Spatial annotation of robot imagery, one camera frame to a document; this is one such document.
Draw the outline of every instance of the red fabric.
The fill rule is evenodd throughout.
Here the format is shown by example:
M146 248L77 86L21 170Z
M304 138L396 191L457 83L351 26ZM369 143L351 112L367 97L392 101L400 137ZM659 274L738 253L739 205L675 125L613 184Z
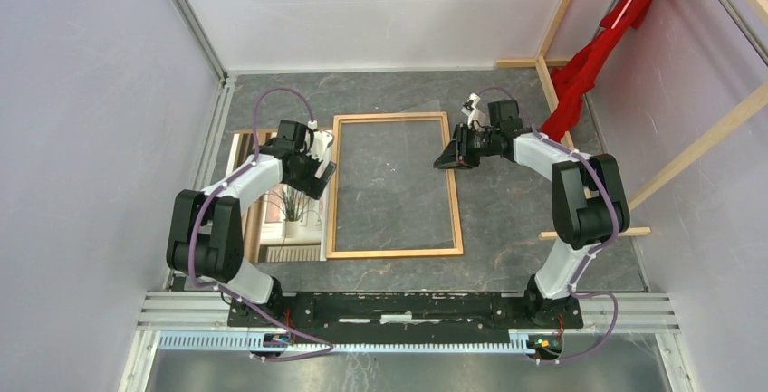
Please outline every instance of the red fabric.
M581 95L595 87L600 69L608 60L610 52L619 43L621 36L630 26L637 29L648 14L651 1L632 0L627 11L616 24L610 28L628 0L621 0L618 5L600 21L604 28L600 34L585 46L561 69L552 70L552 84L559 100L557 109L542 125L542 132L551 139L560 141L565 132L579 123L581 115Z

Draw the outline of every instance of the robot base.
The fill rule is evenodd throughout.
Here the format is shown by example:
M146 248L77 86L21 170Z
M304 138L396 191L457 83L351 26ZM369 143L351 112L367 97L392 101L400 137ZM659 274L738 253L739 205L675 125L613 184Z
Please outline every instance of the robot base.
M503 292L297 292L282 305L296 329L339 344L508 342L509 329L557 330L560 313L566 329L584 325L575 299L529 317L526 297ZM232 308L230 327L269 326L241 303Z

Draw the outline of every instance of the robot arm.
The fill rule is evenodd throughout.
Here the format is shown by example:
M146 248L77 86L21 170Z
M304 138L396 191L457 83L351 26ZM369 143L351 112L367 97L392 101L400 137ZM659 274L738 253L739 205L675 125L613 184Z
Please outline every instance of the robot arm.
M229 288L258 304L266 304L275 291L275 280L244 258L242 215L259 197L279 184L286 184L312 199L319 199L336 165L328 161L333 135L310 129L298 122L282 120L277 135L259 147L235 172L201 191L183 190L176 197L171 220L166 262L187 272L192 229L197 213L208 196L221 190L203 216L210 232L197 236L195 270L202 277L226 283Z
M517 101L488 104L490 125L479 116L479 99L472 95L463 112L473 120L459 123L435 168L469 169L479 166L480 157L500 156L533 169L552 182L552 220L558 238L546 263L532 276L526 290L531 316L566 306L568 284L592 246L610 238L613 224L595 181L577 158L554 148L523 128ZM619 231L629 227L629 209L616 159L603 154L581 154L605 186L619 221Z

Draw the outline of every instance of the purple cable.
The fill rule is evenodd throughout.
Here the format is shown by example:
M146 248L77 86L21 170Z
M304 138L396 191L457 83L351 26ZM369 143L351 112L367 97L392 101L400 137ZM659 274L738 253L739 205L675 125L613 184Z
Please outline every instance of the purple cable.
M307 112L310 115L310 120L314 121L314 113L312 112L312 107L310 107L310 102L307 101L307 99L304 98L304 95L299 93L299 91L297 91L296 89L291 89L290 87L275 87L274 89L265 91L264 93L262 93L262 96L260 96L259 99L256 100L256 104L254 105L254 114L251 117L251 123L253 124L253 127L254 127L254 131L253 131L254 146L256 148L256 151L254 152L254 161L258 161L259 159L259 147L258 147L259 135L258 135L258 132L256 131L256 113L258 113L259 106L261 105L262 100L266 98L266 95L274 91L289 91L290 93L293 93L294 95L296 95L300 100L302 100L302 102L304 103L304 106L307 108Z
M531 130L533 132L533 135L536 136L536 138L538 138L539 140L541 140L542 143L546 143L547 145L560 150L560 152L573 156L584 165L584 168L587 169L587 172L590 174L590 177L592 178L592 180L595 181L595 185L597 186L598 191L600 191L600 196L602 196L602 200L605 202L605 206L608 208L610 222L613 225L610 238L603 243L600 243L598 245L591 247L590 250L587 251L587 255L581 259L581 262L579 263L579 267L576 268L576 271L573 273L571 280L568 282L568 293L571 295L571 297L575 299L585 300L585 299L591 299L594 297L600 297L603 295L610 297L610 299L613 301L613 318L610 320L610 325L608 326L608 330L606 330L605 335L603 335L602 339L600 339L600 342L598 342L591 349L588 349L582 353L575 354L573 356L569 356L567 358L562 358L558 360L539 360L539 362L554 365L554 364L568 362L568 361L581 359L583 357L589 356L590 354L600 349L603 345L605 345L605 343L608 341L608 338L610 338L611 333L613 333L613 330L616 328L616 321L619 319L619 301L616 299L616 295L614 295L613 292L600 291L600 292L591 292L589 294L577 294L573 290L573 288L576 286L576 282L578 282L579 279L581 278L581 275L584 273L584 270L587 269L587 265L590 263L590 258L593 255L600 252L602 249L608 247L610 244L615 243L616 240L619 238L619 218L616 216L616 210L613 208L613 203L610 201L610 197L608 196L608 192L606 191L605 186L602 184L602 182L600 182L600 177L598 177L598 174L595 172L595 169L592 168L589 161L587 161L587 159L584 156L582 156L579 152L576 152L575 150L572 150L572 149L568 149L563 145L561 145L560 143L544 136L541 132L539 132L538 129L536 129L534 125L531 125Z
M294 95L298 96L302 100L304 105L307 107L307 110L309 111L309 114L310 114L310 120L314 121L314 114L312 114L312 109L310 108L309 102L298 91L295 91L294 89L278 87L278 88L271 89L271 90L266 91L265 93L263 93L262 96L256 102L256 105L254 107L254 116L253 116L253 121L254 121L254 147L255 147L254 163L257 162L258 158L259 158L259 146L258 146L259 142L258 142L258 136L256 134L256 112L258 111L259 104L261 104L261 102L264 99L264 97L266 95L272 93L273 91L289 91L290 93L293 93ZM203 216L206 214L206 211L207 211L208 207L211 205L211 202L213 202L214 198L216 196L218 196L219 193L224 191L226 189L226 186L228 186L230 183L232 183L233 181L235 181L236 179L241 177L245 172L250 170L252 167L254 167L254 165L251 165L251 164L244 165L244 166L240 167L239 169L237 169L235 172L233 172L230 176L226 177L224 179L224 181L221 184L219 184L219 186L216 187L214 189L214 191L212 191L211 194L208 195L208 197L206 197L206 200L203 201L203 205L201 205L200 209L197 211L197 218L195 219L195 225L192 227L192 235L190 236L190 240L189 240L189 256L188 256L188 259L187 259L187 271L188 271L187 275L189 276L189 280L192 281L192 285L195 286L196 288L206 288L206 287L218 285L218 287L221 290L221 292L223 292L223 293L229 295L230 297L232 297L232 300L242 301L243 303L245 303L246 306L248 306L249 308L251 308L254 311L256 311L256 313L258 313L259 315L264 317L265 320L271 322L275 327L279 327L281 329L285 329L288 332L290 332L290 333L292 333L292 334L294 334L296 336L302 337L304 339L311 340L313 342L317 342L318 344L322 344L322 345L327 345L328 346L327 349L320 349L320 350L317 350L317 351L312 351L312 352L304 353L304 354L298 354L296 356L290 356L290 357L285 357L285 358L263 359L263 361L267 361L267 362L290 362L292 360L308 359L308 358L313 358L313 357L316 357L316 356L323 355L325 353L329 353L329 352L331 352L333 350L333 344L330 343L329 341L327 341L325 339L317 338L315 336L312 336L310 334L304 333L302 331L298 331L298 330L294 329L293 327L290 327L290 326L287 326L287 325L281 323L279 320L275 319L273 316L271 316L270 314L266 313L264 310L259 308L255 303L253 303L252 301L248 300L246 297L243 297L242 295L238 294L237 292L234 292L234 291L230 290L229 288L226 288L224 285L222 285L219 282L201 282L201 281L199 281L197 279L197 274L195 273L195 249L197 248L197 235L199 234L200 226L203 224Z
M475 95L480 96L481 94L483 94L483 93L485 93L487 91L500 91L501 93L506 95L507 98L509 98L510 100L514 99L514 96L512 96L512 93L509 92L509 90L505 89L504 87L499 87L499 86L486 87L485 89L481 89L479 91L476 91ZM525 109L523 108L522 105L520 105L519 102L517 103L517 110L520 112L520 117L523 118L523 122L527 123L528 125L531 125L531 122L528 121L528 114L525 112Z

